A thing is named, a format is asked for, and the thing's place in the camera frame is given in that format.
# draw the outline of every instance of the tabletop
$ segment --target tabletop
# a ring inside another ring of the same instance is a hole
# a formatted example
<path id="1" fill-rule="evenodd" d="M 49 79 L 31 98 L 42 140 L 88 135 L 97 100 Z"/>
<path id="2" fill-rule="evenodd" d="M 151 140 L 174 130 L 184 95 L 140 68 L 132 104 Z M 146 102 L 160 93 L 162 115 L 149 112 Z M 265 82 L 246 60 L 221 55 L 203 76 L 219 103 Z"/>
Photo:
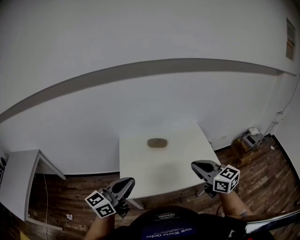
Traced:
<path id="1" fill-rule="evenodd" d="M 31 184 L 38 164 L 38 150 L 10 154 L 2 184 L 0 203 L 18 218 L 25 221 L 28 212 Z"/>
<path id="2" fill-rule="evenodd" d="M 165 148 L 150 148 L 147 140 L 164 138 Z M 204 183 L 191 168 L 197 160 L 218 164 L 214 150 L 197 123 L 120 137 L 120 177 L 133 177 L 129 198 L 169 193 Z"/>

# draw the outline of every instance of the small device on floor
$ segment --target small device on floor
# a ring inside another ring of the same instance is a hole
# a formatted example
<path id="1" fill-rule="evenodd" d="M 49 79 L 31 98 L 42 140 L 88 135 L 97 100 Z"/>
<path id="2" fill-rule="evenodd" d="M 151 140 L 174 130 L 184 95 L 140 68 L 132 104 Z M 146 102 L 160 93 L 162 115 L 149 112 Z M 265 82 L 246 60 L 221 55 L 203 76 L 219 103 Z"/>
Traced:
<path id="1" fill-rule="evenodd" d="M 94 191 L 85 201 L 99 218 L 108 217 L 114 213 L 124 218 L 129 211 L 125 202 L 135 186 L 134 178 L 121 178 L 113 181 L 107 188 Z"/>
<path id="2" fill-rule="evenodd" d="M 257 135 L 251 135 L 250 133 L 243 137 L 243 142 L 250 148 L 255 148 L 259 145 L 259 142 L 264 138 L 264 135 L 259 133 Z"/>
<path id="3" fill-rule="evenodd" d="M 257 130 L 257 128 L 249 128 L 248 129 L 249 133 L 251 136 L 256 136 L 256 135 L 259 135 L 259 131 Z"/>
<path id="4" fill-rule="evenodd" d="M 217 192 L 230 193 L 239 183 L 240 171 L 230 165 L 219 165 L 210 160 L 194 161 L 191 164 L 197 176 L 206 182 L 205 192 L 215 197 Z"/>

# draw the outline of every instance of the wooden floor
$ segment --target wooden floor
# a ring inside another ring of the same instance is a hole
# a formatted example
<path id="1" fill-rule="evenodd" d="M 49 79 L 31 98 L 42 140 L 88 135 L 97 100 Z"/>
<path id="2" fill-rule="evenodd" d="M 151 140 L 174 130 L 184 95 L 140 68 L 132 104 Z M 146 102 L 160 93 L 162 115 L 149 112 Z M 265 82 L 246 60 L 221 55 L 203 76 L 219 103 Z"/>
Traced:
<path id="1" fill-rule="evenodd" d="M 300 189 L 289 164 L 272 138 L 263 145 L 265 153 L 252 162 L 240 167 L 239 196 L 255 213 L 275 213 L 293 210 L 294 202 L 300 197 Z M 221 163 L 235 165 L 230 149 L 217 152 Z M 61 226 L 63 231 L 48 229 L 48 239 L 82 239 L 91 225 L 95 214 L 84 201 L 95 189 L 106 187 L 111 181 L 119 178 L 118 174 L 96 177 L 68 177 L 66 181 L 56 176 L 46 175 L 49 195 L 48 224 Z M 128 215 L 121 219 L 116 217 L 116 226 L 129 225 L 139 215 L 158 206 L 178 205 L 198 213 L 216 214 L 220 205 L 218 196 L 214 199 L 207 194 L 196 197 L 197 187 L 170 194 L 142 199 L 146 210 L 131 208 Z M 34 178 L 30 195 L 30 217 L 45 221 L 46 189 L 44 177 L 37 174 Z M 66 214 L 73 214 L 69 220 Z M 3 239 L 19 239 L 21 230 L 31 239 L 45 239 L 43 227 L 24 223 L 1 206 L 0 236 Z M 297 239 L 300 236 L 300 225 L 292 224 L 272 231 L 275 239 Z"/>

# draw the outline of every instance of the baseboard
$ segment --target baseboard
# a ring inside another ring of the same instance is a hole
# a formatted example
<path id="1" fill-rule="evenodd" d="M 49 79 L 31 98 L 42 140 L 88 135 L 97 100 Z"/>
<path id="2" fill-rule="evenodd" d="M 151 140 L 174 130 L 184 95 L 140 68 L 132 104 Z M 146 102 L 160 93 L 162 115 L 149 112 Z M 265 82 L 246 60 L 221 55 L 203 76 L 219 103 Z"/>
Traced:
<path id="1" fill-rule="evenodd" d="M 292 161 L 290 160 L 289 156 L 287 155 L 285 149 L 280 144 L 280 142 L 278 141 L 278 139 L 274 135 L 272 135 L 272 138 L 274 139 L 274 141 L 276 142 L 277 146 L 279 147 L 279 149 L 283 153 L 284 157 L 286 158 L 286 160 L 287 160 L 287 162 L 288 162 L 288 164 L 289 164 L 289 166 L 290 166 L 290 168 L 291 168 L 291 170 L 292 170 L 292 172 L 293 172 L 293 174 L 294 174 L 294 176 L 295 176 L 295 178 L 297 180 L 298 186 L 300 187 L 300 178 L 299 178 L 299 176 L 297 174 L 296 169 L 294 168 L 294 165 L 292 164 Z"/>
<path id="2" fill-rule="evenodd" d="M 231 144 L 227 147 L 223 147 L 223 148 L 220 148 L 220 149 L 217 149 L 217 150 L 214 150 L 215 153 L 217 152 L 220 152 L 220 151 L 223 151 L 223 150 L 226 150 L 226 149 L 229 149 L 231 147 Z"/>
<path id="3" fill-rule="evenodd" d="M 65 174 L 65 176 L 67 178 L 70 178 L 70 177 L 98 177 L 98 176 L 118 175 L 118 174 L 120 174 L 120 172 L 103 172 L 103 173 L 70 174 L 70 175 Z"/>

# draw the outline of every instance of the table leg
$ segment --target table leg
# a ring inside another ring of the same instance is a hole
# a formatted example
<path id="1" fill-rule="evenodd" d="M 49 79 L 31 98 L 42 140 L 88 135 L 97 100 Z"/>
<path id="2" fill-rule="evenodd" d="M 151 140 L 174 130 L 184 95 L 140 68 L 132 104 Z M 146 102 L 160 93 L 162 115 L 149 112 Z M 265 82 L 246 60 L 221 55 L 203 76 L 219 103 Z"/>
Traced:
<path id="1" fill-rule="evenodd" d="M 52 228 L 52 229 L 55 229 L 55 230 L 62 231 L 62 227 L 57 227 L 57 226 L 45 224 L 45 223 L 39 222 L 37 220 L 34 220 L 34 219 L 30 218 L 30 217 L 27 217 L 26 221 L 34 223 L 34 224 L 37 224 L 37 225 L 40 225 L 40 226 L 43 226 L 43 227 Z"/>
<path id="2" fill-rule="evenodd" d="M 200 189 L 196 193 L 197 197 L 200 197 L 203 193 L 205 193 L 204 189 L 205 189 L 205 183 L 201 184 Z"/>
<path id="3" fill-rule="evenodd" d="M 138 209 L 144 209 L 144 205 L 142 205 L 138 200 L 128 198 L 127 201 L 136 206 Z"/>

